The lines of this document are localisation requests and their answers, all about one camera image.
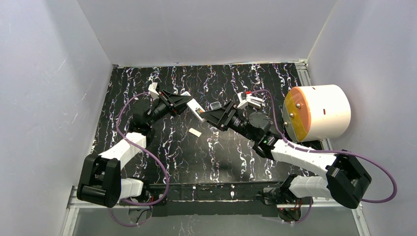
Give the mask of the grey remote control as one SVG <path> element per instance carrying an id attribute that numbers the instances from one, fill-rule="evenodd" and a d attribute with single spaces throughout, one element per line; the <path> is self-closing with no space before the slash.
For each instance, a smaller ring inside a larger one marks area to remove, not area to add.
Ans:
<path id="1" fill-rule="evenodd" d="M 217 110 L 217 109 L 220 109 L 222 107 L 222 105 L 221 105 L 221 103 L 220 102 L 218 102 L 218 101 L 216 101 L 216 102 L 212 102 L 212 103 L 210 103 L 209 104 L 209 108 L 210 108 L 210 110 L 212 111 L 212 110 Z"/>

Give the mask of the slim white remote control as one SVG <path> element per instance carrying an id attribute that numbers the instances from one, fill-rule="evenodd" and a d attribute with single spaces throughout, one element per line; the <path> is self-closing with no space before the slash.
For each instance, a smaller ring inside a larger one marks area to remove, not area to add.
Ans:
<path id="1" fill-rule="evenodd" d="M 205 112 L 205 110 L 203 109 L 203 107 L 192 97 L 192 95 L 188 92 L 185 91 L 183 93 L 181 93 L 181 96 L 191 96 L 191 100 L 188 101 L 184 106 L 183 106 L 183 110 L 186 109 L 185 106 L 187 106 L 187 108 L 194 114 L 194 116 L 200 121 L 200 122 L 205 122 L 206 119 L 201 117 L 201 113 Z"/>

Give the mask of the slim remote battery cover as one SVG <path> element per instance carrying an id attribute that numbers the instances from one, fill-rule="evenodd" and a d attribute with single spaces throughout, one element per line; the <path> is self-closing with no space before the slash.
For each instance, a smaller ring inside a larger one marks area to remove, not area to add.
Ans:
<path id="1" fill-rule="evenodd" d="M 200 137 L 201 136 L 201 132 L 200 131 L 198 131 L 198 130 L 196 130 L 196 129 L 194 129 L 194 128 L 190 128 L 189 130 L 188 130 L 188 132 L 189 133 L 191 133 L 191 134 L 193 134 L 193 135 L 195 135 L 196 137 Z"/>

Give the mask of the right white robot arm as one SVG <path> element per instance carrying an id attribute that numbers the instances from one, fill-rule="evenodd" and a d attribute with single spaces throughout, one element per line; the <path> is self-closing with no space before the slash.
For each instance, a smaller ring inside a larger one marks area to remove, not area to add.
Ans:
<path id="1" fill-rule="evenodd" d="M 353 155 L 322 153 L 286 142 L 272 131 L 271 123 L 261 112 L 244 117 L 232 102 L 228 102 L 219 109 L 202 112 L 200 116 L 221 131 L 232 129 L 253 141 L 252 148 L 260 157 L 293 164 L 314 173 L 310 177 L 289 175 L 279 187 L 259 191 L 256 198 L 265 205 L 291 204 L 305 197 L 322 197 L 354 209 L 372 181 Z"/>

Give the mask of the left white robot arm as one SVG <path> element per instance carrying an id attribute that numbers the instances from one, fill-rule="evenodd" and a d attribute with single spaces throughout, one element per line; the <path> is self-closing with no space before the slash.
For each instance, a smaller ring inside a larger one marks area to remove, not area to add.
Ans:
<path id="1" fill-rule="evenodd" d="M 173 94 L 166 90 L 151 92 L 154 103 L 146 110 L 135 111 L 129 132 L 107 151 L 84 159 L 77 199 L 104 207 L 114 207 L 121 200 L 139 197 L 144 183 L 136 178 L 122 178 L 122 168 L 138 153 L 148 152 L 153 138 L 152 126 L 167 114 L 180 115 L 192 100 L 189 93 Z"/>

